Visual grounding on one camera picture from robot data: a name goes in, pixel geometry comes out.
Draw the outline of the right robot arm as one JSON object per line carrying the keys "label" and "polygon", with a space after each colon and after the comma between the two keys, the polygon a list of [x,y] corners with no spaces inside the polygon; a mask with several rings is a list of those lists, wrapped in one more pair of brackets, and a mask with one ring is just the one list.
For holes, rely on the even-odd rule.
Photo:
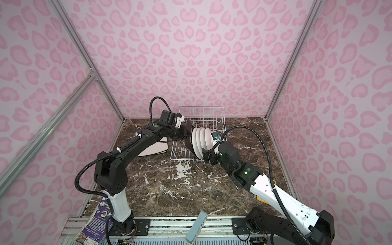
{"label": "right robot arm", "polygon": [[245,163],[238,149],[225,141],[216,149],[198,148],[205,163],[219,164],[238,188],[243,188],[275,208],[282,216],[254,207],[246,216],[252,233],[267,232],[295,245],[330,245],[335,237],[334,218],[302,204],[279,188],[252,164]]}

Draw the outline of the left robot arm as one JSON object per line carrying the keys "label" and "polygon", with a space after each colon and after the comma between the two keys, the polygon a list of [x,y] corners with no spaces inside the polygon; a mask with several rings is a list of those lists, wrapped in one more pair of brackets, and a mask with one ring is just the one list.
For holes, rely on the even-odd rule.
{"label": "left robot arm", "polygon": [[128,165],[140,153],[163,138],[185,140],[191,137],[193,129],[193,123],[185,120],[182,114],[164,110],[159,119],[147,124],[128,143],[108,154],[99,154],[94,181],[111,204],[113,226],[121,234],[131,234],[135,229],[134,214],[126,196]]}

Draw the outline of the black square plate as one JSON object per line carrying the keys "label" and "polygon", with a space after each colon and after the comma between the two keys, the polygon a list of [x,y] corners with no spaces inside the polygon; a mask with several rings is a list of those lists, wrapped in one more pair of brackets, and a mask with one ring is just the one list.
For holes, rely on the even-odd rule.
{"label": "black square plate", "polygon": [[184,140],[184,144],[185,147],[194,155],[195,150],[193,147],[193,140],[192,140],[192,135],[193,135],[193,130],[195,129],[195,126],[193,125],[193,122],[189,119],[186,120],[186,125],[185,125],[185,130],[184,130],[184,136],[185,136],[185,140]]}

